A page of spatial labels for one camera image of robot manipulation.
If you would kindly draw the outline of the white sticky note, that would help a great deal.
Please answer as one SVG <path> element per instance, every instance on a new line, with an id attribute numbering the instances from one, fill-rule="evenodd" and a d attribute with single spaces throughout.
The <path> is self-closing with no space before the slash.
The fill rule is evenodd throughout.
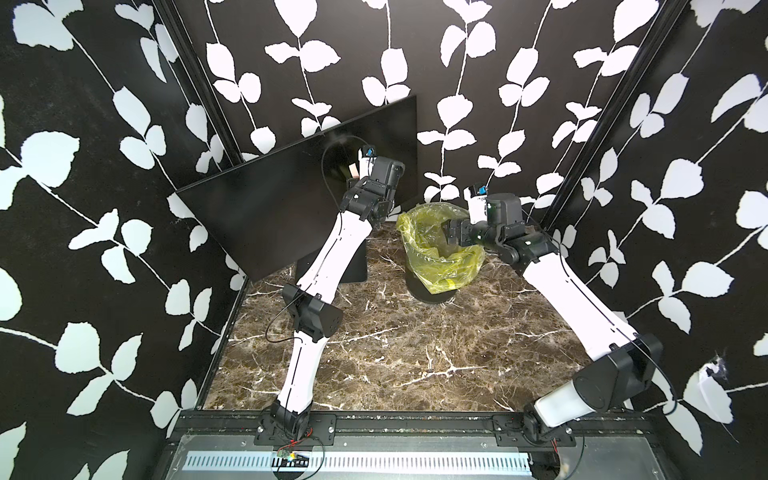
<path id="1" fill-rule="evenodd" d="M 357 163 L 350 164 L 349 171 L 352 179 L 359 180 L 361 178 L 359 165 Z"/>

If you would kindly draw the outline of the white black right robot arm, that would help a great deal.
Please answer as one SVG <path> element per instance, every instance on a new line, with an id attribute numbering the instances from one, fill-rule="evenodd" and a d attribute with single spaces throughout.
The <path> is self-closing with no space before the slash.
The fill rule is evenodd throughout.
<path id="1" fill-rule="evenodd" d="M 448 243 L 482 246 L 534 286 L 568 324 L 592 363 L 571 380 L 525 407 L 523 430 L 534 440 L 584 415 L 604 413 L 645 392 L 663 351 L 619 319 L 582 282 L 547 234 L 515 222 L 506 225 L 448 220 Z"/>

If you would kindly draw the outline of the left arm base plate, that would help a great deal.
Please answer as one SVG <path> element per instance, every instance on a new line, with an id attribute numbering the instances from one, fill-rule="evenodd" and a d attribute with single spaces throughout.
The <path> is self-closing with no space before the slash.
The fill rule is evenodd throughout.
<path id="1" fill-rule="evenodd" d="M 282 447 L 295 440 L 299 446 L 332 446 L 337 417 L 334 414 L 310 412 L 297 420 L 271 414 L 260 417 L 253 444 L 256 446 Z"/>

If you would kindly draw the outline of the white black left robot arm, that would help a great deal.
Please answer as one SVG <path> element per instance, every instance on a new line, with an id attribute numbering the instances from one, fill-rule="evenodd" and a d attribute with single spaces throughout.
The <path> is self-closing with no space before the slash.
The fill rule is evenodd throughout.
<path id="1" fill-rule="evenodd" d="M 392 212 L 405 173 L 400 161 L 386 157 L 365 160 L 368 172 L 343 195 L 318 256 L 296 284 L 287 284 L 282 291 L 285 309 L 293 320 L 293 349 L 270 416 L 293 441 L 307 435 L 321 356 L 343 318 L 343 312 L 333 306 L 342 276 L 362 243 Z"/>

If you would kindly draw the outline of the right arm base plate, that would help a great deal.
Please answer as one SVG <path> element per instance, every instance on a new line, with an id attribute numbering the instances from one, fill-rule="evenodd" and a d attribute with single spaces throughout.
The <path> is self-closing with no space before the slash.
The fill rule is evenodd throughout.
<path id="1" fill-rule="evenodd" d="M 491 421 L 499 447 L 548 450 L 576 445 L 574 436 L 567 433 L 564 426 L 549 428 L 537 417 L 525 413 L 495 414 Z"/>

